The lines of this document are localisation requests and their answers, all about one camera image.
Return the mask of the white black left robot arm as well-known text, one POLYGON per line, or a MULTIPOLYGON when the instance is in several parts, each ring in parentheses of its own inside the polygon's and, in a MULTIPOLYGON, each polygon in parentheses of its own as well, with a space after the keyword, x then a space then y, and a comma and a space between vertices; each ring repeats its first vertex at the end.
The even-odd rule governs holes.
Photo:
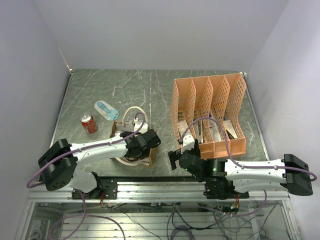
POLYGON ((83 166, 114 158, 144 160, 160 143, 153 129, 137 134, 125 131, 106 140, 81 144, 61 139, 38 160, 39 167, 44 169, 41 179, 50 192, 69 187, 81 191, 86 199, 115 199, 115 183, 105 183, 95 171, 84 171, 83 166))

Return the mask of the red soda can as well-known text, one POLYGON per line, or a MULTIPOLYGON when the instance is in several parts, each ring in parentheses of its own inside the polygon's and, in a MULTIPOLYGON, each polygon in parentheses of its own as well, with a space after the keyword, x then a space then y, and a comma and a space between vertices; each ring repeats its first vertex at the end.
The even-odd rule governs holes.
POLYGON ((81 115, 80 122, 88 134, 93 134, 98 130, 98 126, 94 117, 89 113, 84 113, 83 115, 81 115))

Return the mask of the brown canvas tote bag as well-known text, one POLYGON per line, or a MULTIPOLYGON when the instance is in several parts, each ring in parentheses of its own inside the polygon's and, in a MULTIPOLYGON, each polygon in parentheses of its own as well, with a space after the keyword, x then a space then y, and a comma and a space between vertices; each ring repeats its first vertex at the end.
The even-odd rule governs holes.
MULTIPOLYGON (((123 132, 126 132, 124 129, 123 122, 126 121, 125 118, 131 110, 138 110, 139 112, 143 113, 143 115, 145 117, 144 123, 146 123, 148 125, 148 116, 145 113, 145 111, 142 108, 140 108, 139 106, 131 106, 126 110, 121 121, 114 120, 113 125, 112 125, 112 129, 111 129, 111 135, 110 135, 111 138, 114 137, 115 130, 122 130, 123 132)), ((153 161, 154 161, 155 157, 156 157, 156 148, 153 148, 150 150, 149 156, 144 159, 134 159, 134 158, 125 158, 125 157, 114 157, 113 159, 117 160, 119 163, 126 165, 126 166, 129 166, 129 167, 145 166, 145 167, 152 168, 153 161)))

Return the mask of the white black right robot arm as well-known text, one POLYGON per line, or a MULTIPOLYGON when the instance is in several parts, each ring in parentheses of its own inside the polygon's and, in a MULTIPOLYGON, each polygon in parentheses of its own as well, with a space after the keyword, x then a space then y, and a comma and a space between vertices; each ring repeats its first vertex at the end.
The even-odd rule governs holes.
POLYGON ((207 199, 248 198, 250 191, 287 190, 296 196, 313 195, 312 181, 307 163, 293 154, 265 161, 239 161, 230 159, 202 159, 194 149, 169 151, 172 170, 177 167, 189 172, 199 183, 205 183, 207 199))

